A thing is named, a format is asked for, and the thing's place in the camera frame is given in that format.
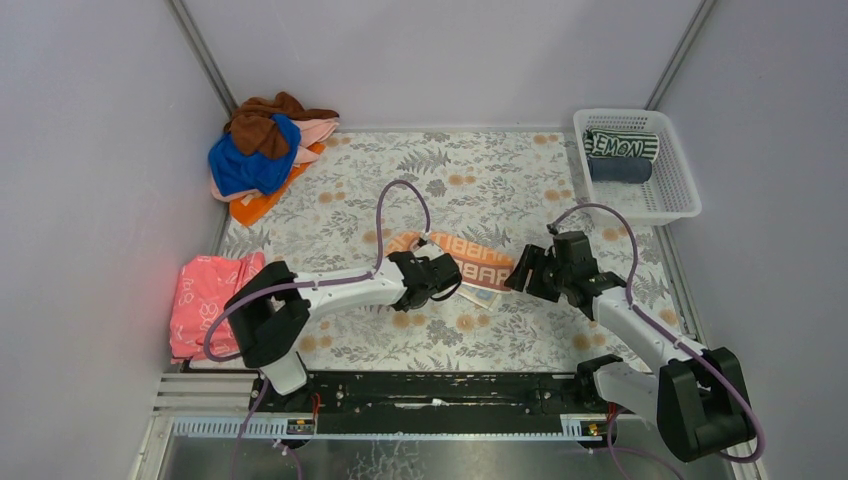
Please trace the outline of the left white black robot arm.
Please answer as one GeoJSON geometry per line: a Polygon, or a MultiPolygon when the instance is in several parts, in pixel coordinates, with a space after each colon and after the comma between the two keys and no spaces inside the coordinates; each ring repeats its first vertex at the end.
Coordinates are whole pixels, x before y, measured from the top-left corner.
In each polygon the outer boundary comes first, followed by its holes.
{"type": "Polygon", "coordinates": [[[288,395],[308,381],[295,344],[310,319],[374,306],[408,312],[449,298],[461,283],[456,261],[440,252],[398,251],[375,269],[311,274],[296,274],[278,261],[230,299],[223,317],[244,365],[288,395]]]}

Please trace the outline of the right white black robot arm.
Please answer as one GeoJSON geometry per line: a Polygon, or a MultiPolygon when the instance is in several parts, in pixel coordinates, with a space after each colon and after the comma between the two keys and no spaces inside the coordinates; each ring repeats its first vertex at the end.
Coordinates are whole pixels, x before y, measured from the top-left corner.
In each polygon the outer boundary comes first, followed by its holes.
{"type": "Polygon", "coordinates": [[[584,233],[556,234],[547,249],[526,245],[505,284],[551,302],[566,299],[647,365],[642,373],[613,354],[580,363],[575,378],[585,403],[613,403],[650,422],[683,462],[756,438],[738,358],[645,320],[625,280],[600,270],[584,233]]]}

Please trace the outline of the orange blue rabbit towel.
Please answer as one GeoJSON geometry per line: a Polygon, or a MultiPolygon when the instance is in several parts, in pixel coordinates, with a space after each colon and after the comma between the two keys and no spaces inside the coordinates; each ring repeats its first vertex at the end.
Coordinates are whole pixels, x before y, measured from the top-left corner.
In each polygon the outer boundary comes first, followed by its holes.
{"type": "Polygon", "coordinates": [[[512,257],[444,232],[432,232],[429,239],[456,261],[462,275],[459,295],[493,309],[503,295],[511,292],[505,282],[515,268],[512,257]]]}

